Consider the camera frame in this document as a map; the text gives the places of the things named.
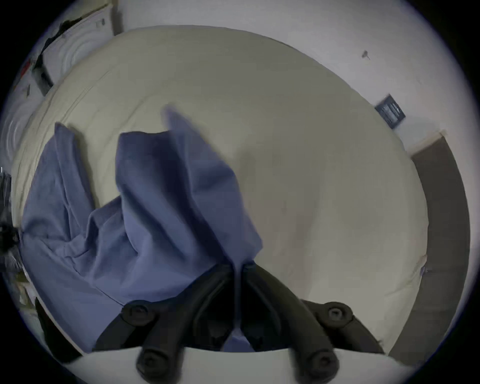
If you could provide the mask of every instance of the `blue towel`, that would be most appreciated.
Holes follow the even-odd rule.
[[[262,242],[231,168],[173,108],[169,131],[123,133],[120,196],[95,209],[73,132],[57,123],[25,204],[20,251],[59,326],[91,351],[131,300],[178,295],[217,263],[235,270]]]

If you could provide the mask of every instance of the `blue cloth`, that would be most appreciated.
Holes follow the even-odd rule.
[[[94,209],[73,132],[57,123],[25,204],[20,251],[40,298],[84,351],[131,300],[178,295],[217,263],[236,271],[262,247],[237,180],[192,125],[123,133],[120,196]]]

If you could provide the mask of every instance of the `mattress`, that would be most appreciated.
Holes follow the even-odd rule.
[[[76,131],[100,207],[119,194],[119,134],[164,131],[166,104],[235,171],[264,243],[257,263],[302,299],[349,305],[388,352],[426,260],[418,174],[366,100],[272,39],[152,27],[120,34],[76,64],[32,116],[15,155],[14,225],[55,122]]]

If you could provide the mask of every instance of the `bed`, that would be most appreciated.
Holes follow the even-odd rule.
[[[144,28],[76,64],[31,117],[15,154],[13,224],[21,225],[55,122],[76,131],[100,207],[118,196],[118,135],[165,130],[166,104],[194,121],[235,171],[264,243],[257,263],[302,299],[349,305],[390,351],[426,261],[419,176],[373,106],[272,39],[225,28]]]

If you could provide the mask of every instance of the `screw head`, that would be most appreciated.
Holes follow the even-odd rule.
[[[149,324],[155,319],[155,313],[148,307],[148,304],[149,302],[143,300],[131,301],[123,307],[122,319],[136,327]]]
[[[319,351],[307,362],[308,373],[315,379],[327,379],[338,371],[338,360],[333,352]]]
[[[148,379],[165,376],[168,373],[168,358],[154,350],[146,350],[137,362],[137,370]]]
[[[340,321],[343,319],[343,311],[340,308],[330,308],[328,317],[333,321]]]

